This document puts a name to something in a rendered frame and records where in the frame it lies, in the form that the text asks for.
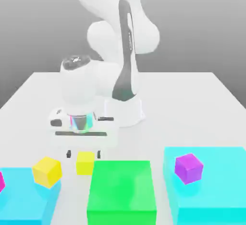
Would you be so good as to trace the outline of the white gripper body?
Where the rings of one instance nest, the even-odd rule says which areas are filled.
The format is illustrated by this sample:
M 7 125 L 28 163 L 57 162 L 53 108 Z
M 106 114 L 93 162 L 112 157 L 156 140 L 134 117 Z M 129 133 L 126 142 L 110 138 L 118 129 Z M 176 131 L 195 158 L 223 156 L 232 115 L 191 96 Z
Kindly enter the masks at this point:
M 63 149 L 103 150 L 118 144 L 118 127 L 99 127 L 86 133 L 54 128 L 54 146 Z

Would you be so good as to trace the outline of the small yellow cube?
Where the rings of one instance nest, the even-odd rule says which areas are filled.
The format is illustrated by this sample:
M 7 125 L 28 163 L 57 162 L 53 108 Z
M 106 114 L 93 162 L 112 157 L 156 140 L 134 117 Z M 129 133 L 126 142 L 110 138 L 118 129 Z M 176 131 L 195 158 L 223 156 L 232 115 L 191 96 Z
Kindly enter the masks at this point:
M 95 154 L 91 151 L 79 151 L 76 159 L 77 175 L 92 175 Z
M 32 166 L 34 182 L 46 188 L 52 188 L 62 177 L 61 162 L 44 157 Z

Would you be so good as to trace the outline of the small purple cube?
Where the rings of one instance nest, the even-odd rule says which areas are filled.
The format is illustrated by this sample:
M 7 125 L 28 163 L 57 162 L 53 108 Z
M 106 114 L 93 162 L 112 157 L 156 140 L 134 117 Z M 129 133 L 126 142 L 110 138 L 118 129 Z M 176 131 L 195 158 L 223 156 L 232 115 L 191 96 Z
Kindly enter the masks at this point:
M 174 173 L 187 185 L 202 178 L 204 164 L 192 153 L 175 159 Z

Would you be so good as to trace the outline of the large green box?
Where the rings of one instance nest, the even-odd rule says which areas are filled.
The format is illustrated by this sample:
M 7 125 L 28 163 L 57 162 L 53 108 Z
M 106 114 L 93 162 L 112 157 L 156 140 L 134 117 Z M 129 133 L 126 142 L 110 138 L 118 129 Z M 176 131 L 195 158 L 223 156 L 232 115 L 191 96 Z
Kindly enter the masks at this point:
M 156 225 L 157 206 L 149 161 L 95 161 L 87 225 Z

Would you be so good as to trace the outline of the large sky blue box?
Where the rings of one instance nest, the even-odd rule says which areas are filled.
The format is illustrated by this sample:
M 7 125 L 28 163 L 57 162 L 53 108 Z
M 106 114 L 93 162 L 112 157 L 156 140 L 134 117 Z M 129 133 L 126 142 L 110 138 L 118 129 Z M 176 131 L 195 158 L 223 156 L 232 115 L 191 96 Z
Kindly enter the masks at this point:
M 51 225 L 61 190 L 34 182 L 30 167 L 0 168 L 5 188 L 0 192 L 0 225 Z

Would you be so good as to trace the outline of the large cyan box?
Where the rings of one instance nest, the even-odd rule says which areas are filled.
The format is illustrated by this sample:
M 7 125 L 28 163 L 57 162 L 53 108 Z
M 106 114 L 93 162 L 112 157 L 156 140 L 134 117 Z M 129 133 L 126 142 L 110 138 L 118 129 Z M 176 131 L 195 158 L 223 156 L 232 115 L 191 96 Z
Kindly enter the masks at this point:
M 185 185 L 177 157 L 194 154 L 202 178 Z M 246 225 L 246 150 L 242 147 L 166 147 L 163 175 L 173 225 Z

